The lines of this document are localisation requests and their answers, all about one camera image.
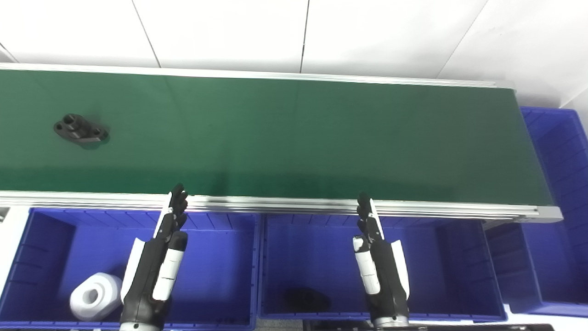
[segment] black object in bin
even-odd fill
[[[78,114],[65,115],[55,123],[53,130],[63,139],[77,144],[95,143],[108,137],[104,126],[92,123]]]

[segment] white wall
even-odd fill
[[[588,127],[586,1],[0,0],[0,8],[0,61],[510,80],[522,105],[575,108]]]

